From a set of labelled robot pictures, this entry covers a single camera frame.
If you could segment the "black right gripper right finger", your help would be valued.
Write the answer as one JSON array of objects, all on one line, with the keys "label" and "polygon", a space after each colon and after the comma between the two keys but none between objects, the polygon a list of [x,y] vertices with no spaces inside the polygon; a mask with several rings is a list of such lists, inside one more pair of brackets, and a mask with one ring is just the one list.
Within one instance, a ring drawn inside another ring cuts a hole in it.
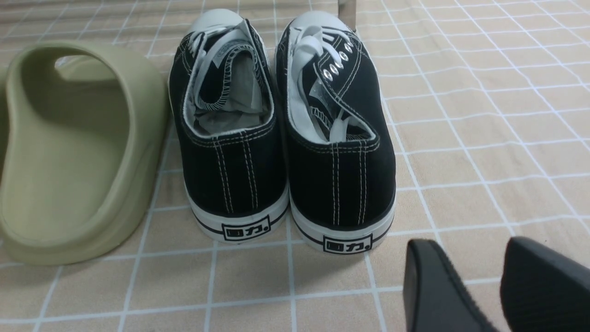
[{"label": "black right gripper right finger", "polygon": [[511,238],[500,282],[504,318],[513,332],[587,332],[587,267],[528,237]]}]

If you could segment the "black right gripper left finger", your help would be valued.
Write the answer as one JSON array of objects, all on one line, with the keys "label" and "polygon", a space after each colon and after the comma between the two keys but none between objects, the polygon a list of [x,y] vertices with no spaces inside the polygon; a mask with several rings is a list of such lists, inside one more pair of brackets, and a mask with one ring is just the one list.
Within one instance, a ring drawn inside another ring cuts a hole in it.
[{"label": "black right gripper left finger", "polygon": [[403,298],[408,332],[496,332],[452,262],[430,239],[407,242]]}]

